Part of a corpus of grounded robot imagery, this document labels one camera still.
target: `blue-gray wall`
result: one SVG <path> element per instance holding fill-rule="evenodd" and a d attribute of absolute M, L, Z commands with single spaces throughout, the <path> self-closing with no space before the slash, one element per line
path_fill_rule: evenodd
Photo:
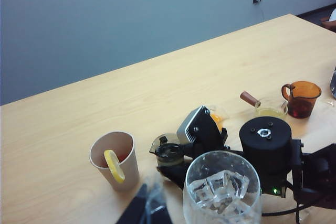
<path fill-rule="evenodd" d="M 1 0 L 1 104 L 336 0 Z"/>

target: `amber glass cup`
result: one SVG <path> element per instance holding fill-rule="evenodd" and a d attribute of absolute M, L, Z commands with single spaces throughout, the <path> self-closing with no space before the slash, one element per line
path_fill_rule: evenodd
<path fill-rule="evenodd" d="M 296 81 L 292 84 L 283 85 L 281 93 L 288 101 L 288 114 L 294 118 L 307 118 L 314 108 L 317 97 L 322 92 L 315 83 Z"/>

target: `glass of ice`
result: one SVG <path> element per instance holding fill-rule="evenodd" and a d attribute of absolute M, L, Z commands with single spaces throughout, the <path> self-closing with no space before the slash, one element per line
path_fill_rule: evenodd
<path fill-rule="evenodd" d="M 243 157 L 207 152 L 188 168 L 183 189 L 187 224 L 256 224 L 261 220 L 260 180 Z"/>

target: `black cylindrical motor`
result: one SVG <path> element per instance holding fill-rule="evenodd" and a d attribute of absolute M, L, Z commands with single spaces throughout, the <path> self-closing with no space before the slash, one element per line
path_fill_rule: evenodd
<path fill-rule="evenodd" d="M 263 193 L 285 196 L 291 170 L 291 128 L 272 116 L 254 118 L 239 131 L 244 157 L 254 166 Z"/>

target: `yellow liquid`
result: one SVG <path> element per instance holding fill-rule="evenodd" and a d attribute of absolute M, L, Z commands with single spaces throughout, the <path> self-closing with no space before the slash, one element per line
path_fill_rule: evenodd
<path fill-rule="evenodd" d="M 279 110 L 273 108 L 258 108 L 256 116 L 274 116 L 276 118 L 285 118 L 285 114 Z"/>
<path fill-rule="evenodd" d="M 219 131 L 221 131 L 222 128 L 223 128 L 223 123 L 222 123 L 223 119 L 220 116 L 212 114 L 212 113 L 210 114 L 210 116 L 215 121 L 215 123 L 217 124 L 217 127 L 218 127 Z"/>

